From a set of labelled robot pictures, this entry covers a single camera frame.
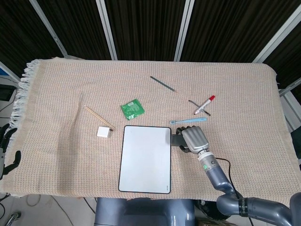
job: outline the black border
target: black border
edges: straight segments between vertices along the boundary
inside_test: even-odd
[[[119,185],[120,185],[120,173],[121,173],[121,163],[122,163],[122,154],[123,154],[123,141],[124,141],[124,132],[127,126],[135,126],[135,125],[126,125],[123,128],[123,138],[122,138],[122,150],[121,150],[121,159],[120,159],[120,170],[119,170],[119,179],[118,179],[118,191],[120,192],[131,192],[131,191],[121,191],[119,189]],[[136,126],[136,127],[155,127],[155,128],[169,128],[170,130],[170,164],[169,164],[169,193],[156,193],[156,192],[131,192],[131,193],[145,193],[145,194],[170,194],[171,193],[171,128],[170,127],[165,127],[165,126]]]

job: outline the black cable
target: black cable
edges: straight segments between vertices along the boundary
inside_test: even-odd
[[[8,79],[8,78],[3,78],[3,77],[0,77],[0,78],[2,78],[2,79],[7,79],[7,80],[9,80],[9,81],[11,81],[11,82],[14,82],[14,83],[18,83],[18,82],[12,81],[11,79]]]
[[[89,205],[89,203],[86,201],[86,198],[85,197],[83,197],[84,198],[84,200],[85,200],[85,202],[86,202],[86,204],[88,205],[88,207],[90,207],[90,209],[92,210],[92,212],[95,214],[95,211],[94,211],[94,209],[92,209],[92,207]]]
[[[1,202],[0,202],[0,206],[2,206],[2,208],[3,208],[3,214],[0,217],[0,220],[1,220],[4,217],[4,214],[5,214],[5,207],[3,206],[3,204]]]
[[[238,194],[238,191],[236,190],[236,188],[234,187],[234,184],[233,184],[233,181],[232,181],[232,178],[231,178],[231,162],[227,159],[223,159],[223,158],[216,158],[216,159],[220,159],[220,160],[224,160],[224,161],[227,161],[229,163],[229,171],[228,171],[228,175],[229,175],[229,180],[230,180],[230,183],[234,189],[234,192],[236,194],[236,197],[239,199],[239,194]],[[249,221],[251,223],[252,226],[254,226],[253,224],[253,221],[251,218],[249,218]]]
[[[6,105],[5,107],[3,107],[3,108],[0,110],[0,112],[2,112],[5,108],[7,108],[8,106],[10,106],[10,105],[15,101],[16,95],[17,95],[17,91],[16,91],[16,93],[15,93],[15,96],[14,96],[13,101],[10,102],[10,104],[8,104],[8,105]]]

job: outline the red marker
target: red marker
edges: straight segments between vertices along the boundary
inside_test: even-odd
[[[201,105],[201,107],[199,107],[198,110],[196,110],[196,112],[195,112],[194,114],[198,114],[201,110],[203,110],[203,109],[207,106],[207,104],[209,104],[211,101],[213,101],[214,98],[215,98],[214,95],[211,96],[208,100],[206,100],[206,101]]]

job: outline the blue toothbrush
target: blue toothbrush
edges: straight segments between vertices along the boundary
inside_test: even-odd
[[[175,121],[175,120],[172,120],[169,122],[169,124],[171,125],[175,125],[177,123],[182,123],[182,122],[196,122],[196,121],[206,121],[207,118],[203,117],[203,118],[195,118],[195,119],[187,119],[187,120],[182,120],[182,121]]]

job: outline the wooden chopstick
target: wooden chopstick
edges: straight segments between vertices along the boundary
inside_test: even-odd
[[[90,112],[92,115],[94,115],[96,118],[98,118],[100,121],[102,121],[104,124],[106,124],[108,127],[110,127],[112,130],[115,129],[115,127],[108,123],[104,118],[102,118],[101,116],[99,116],[98,114],[96,114],[91,108],[85,106],[85,109]]]

